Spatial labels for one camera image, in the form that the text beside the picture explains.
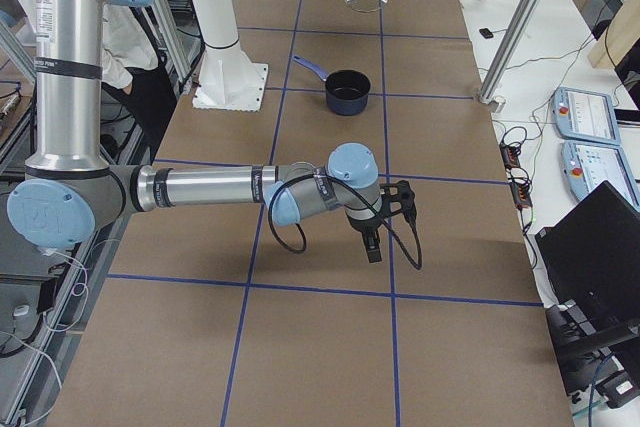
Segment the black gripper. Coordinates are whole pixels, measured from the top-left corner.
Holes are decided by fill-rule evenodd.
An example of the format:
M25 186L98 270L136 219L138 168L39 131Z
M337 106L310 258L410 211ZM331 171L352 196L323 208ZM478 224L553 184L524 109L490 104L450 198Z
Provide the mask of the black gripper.
M375 263L376 261L382 261L378 231L382 225L382 221L377 217L362 220L347 216L347 219L350 226L361 234L368 262Z

